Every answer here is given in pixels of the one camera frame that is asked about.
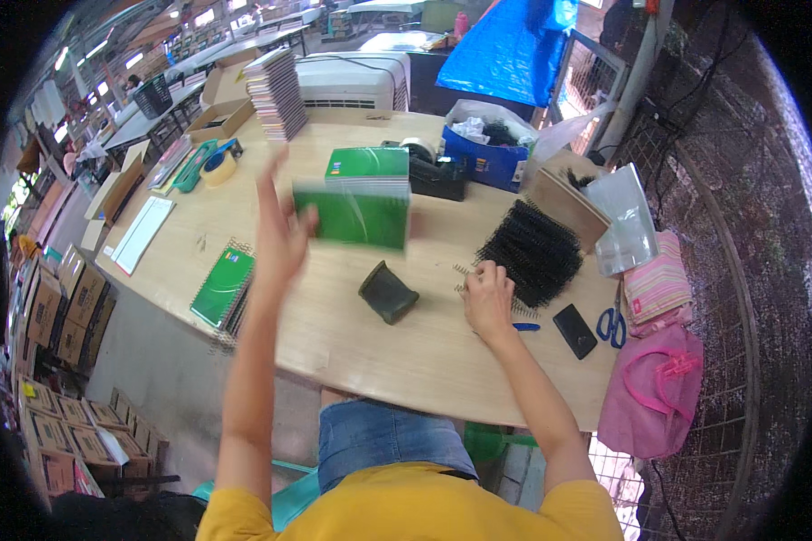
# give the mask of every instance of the pink striped cloth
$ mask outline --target pink striped cloth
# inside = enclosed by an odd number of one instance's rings
[[[633,336],[652,334],[692,319],[692,290],[680,257],[680,240],[670,231],[656,237],[659,254],[623,273],[628,327]]]

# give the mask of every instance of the blue scissors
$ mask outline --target blue scissors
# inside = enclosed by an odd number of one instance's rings
[[[598,338],[607,341],[610,340],[610,345],[618,349],[622,348],[625,345],[625,336],[628,334],[628,330],[625,326],[625,319],[623,319],[623,313],[620,312],[620,298],[623,293],[623,283],[620,281],[617,284],[617,298],[614,299],[614,306],[613,308],[608,308],[602,315],[598,316],[598,324],[595,326],[595,332],[598,334]],[[604,323],[604,317],[607,316],[608,323],[604,326],[604,330],[602,329]],[[623,335],[619,338],[620,330],[622,329]]]

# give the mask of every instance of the green notebook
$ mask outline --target green notebook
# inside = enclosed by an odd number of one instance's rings
[[[405,248],[409,234],[408,191],[397,197],[351,189],[329,191],[329,188],[330,185],[315,184],[292,186],[297,211],[303,211],[309,204],[316,205],[316,238],[395,250]]]
[[[227,246],[210,269],[189,309],[217,329],[253,272],[255,258]]]
[[[325,180],[409,181],[409,149],[403,146],[337,148],[331,153]]]

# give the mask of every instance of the green plastic tray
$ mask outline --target green plastic tray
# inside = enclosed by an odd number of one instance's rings
[[[199,170],[202,168],[202,165],[204,165],[205,160],[216,150],[216,139],[210,139],[202,143],[195,149],[192,157],[186,165],[184,165],[184,168],[181,169],[181,172],[177,174],[177,179],[175,179],[172,186],[176,189],[180,189],[181,193],[189,193],[192,191],[195,185],[198,184],[198,179],[200,178]]]

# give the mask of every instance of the pink bottle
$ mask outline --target pink bottle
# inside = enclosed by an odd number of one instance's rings
[[[469,17],[462,11],[457,14],[455,19],[455,37],[457,39],[463,38],[463,35],[469,30]]]

